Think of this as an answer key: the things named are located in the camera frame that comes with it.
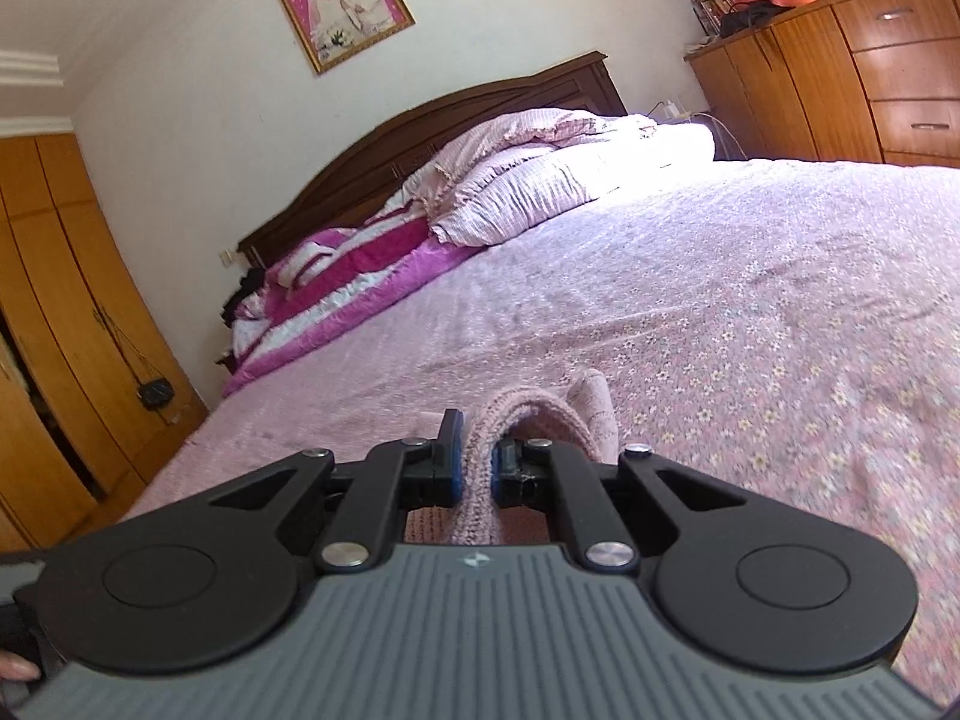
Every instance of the black bag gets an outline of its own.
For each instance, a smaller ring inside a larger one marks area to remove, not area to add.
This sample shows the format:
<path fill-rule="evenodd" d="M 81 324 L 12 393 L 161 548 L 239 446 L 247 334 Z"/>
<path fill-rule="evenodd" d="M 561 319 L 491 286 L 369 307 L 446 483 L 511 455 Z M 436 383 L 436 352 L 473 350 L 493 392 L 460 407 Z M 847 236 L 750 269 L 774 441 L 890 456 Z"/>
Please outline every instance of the black bag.
<path fill-rule="evenodd" d="M 793 8 L 777 5 L 773 0 L 748 2 L 743 10 L 733 10 L 720 19 L 720 37 L 730 37 L 752 26 L 764 25 L 774 16 L 788 10 Z"/>
<path fill-rule="evenodd" d="M 267 271 L 262 268 L 251 268 L 246 274 L 240 277 L 240 289 L 231 295 L 224 303 L 224 309 L 220 312 L 220 318 L 227 327 L 233 327 L 234 312 L 248 295 L 252 295 L 263 286 Z"/>
<path fill-rule="evenodd" d="M 136 389 L 137 397 L 148 412 L 156 412 L 164 406 L 169 406 L 174 399 L 174 386 L 169 379 L 161 377 L 141 384 Z"/>

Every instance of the wooden headboard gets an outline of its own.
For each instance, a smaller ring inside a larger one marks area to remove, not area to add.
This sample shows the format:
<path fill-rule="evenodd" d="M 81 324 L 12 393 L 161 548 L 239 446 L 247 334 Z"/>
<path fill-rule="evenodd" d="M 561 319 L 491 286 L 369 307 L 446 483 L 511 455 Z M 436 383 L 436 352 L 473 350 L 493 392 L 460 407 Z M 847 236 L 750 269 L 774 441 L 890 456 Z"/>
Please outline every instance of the wooden headboard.
<path fill-rule="evenodd" d="M 270 266 L 311 233 L 361 223 L 449 141 L 500 114 L 569 108 L 624 116 L 606 58 L 588 53 L 535 76 L 474 86 L 393 117 L 321 170 L 288 208 L 241 241 L 239 250 L 252 265 Z"/>

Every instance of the round pad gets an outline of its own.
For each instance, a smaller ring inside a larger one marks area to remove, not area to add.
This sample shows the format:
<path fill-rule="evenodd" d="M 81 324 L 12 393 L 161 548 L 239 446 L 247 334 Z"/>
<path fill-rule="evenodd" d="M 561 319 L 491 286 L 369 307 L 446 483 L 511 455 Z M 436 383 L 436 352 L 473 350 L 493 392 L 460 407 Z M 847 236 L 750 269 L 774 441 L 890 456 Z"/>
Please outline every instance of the round pad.
<path fill-rule="evenodd" d="M 775 504 L 691 517 L 656 567 L 673 625 L 724 661 L 763 672 L 830 674 L 891 656 L 917 585 L 875 538 Z"/>
<path fill-rule="evenodd" d="M 104 587 L 122 604 L 163 608 L 196 598 L 216 575 L 216 563 L 199 549 L 156 544 L 117 557 L 104 572 Z"/>
<path fill-rule="evenodd" d="M 811 547 L 781 544 L 750 552 L 736 567 L 740 586 L 772 607 L 825 607 L 850 586 L 846 567 Z"/>
<path fill-rule="evenodd" d="M 61 548 L 40 575 L 40 624 L 70 659 L 137 675 L 201 668 L 293 608 L 296 562 L 249 512 L 185 512 L 163 543 L 138 519 Z"/>

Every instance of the floral bedspread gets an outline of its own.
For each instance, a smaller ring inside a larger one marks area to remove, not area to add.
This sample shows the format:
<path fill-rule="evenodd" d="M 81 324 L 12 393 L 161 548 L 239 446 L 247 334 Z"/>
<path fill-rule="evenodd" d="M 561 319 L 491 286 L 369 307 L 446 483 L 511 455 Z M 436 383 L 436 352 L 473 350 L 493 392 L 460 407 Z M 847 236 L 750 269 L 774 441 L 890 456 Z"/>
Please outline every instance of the floral bedspread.
<path fill-rule="evenodd" d="M 646 176 L 476 255 L 227 399 L 134 509 L 412 410 L 596 367 L 622 439 L 879 536 L 920 584 L 896 668 L 960 693 L 960 170 Z"/>

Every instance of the logo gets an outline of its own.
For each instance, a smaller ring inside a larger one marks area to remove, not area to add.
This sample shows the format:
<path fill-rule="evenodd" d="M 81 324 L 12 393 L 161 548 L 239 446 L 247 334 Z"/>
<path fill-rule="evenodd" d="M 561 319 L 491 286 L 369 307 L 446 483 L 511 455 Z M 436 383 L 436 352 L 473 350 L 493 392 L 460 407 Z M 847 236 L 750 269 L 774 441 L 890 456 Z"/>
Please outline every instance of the logo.
<path fill-rule="evenodd" d="M 470 555 L 467 555 L 467 557 L 463 557 L 462 560 L 470 568 L 483 568 L 491 561 L 491 558 L 489 555 L 484 555 L 482 552 L 474 552 Z"/>

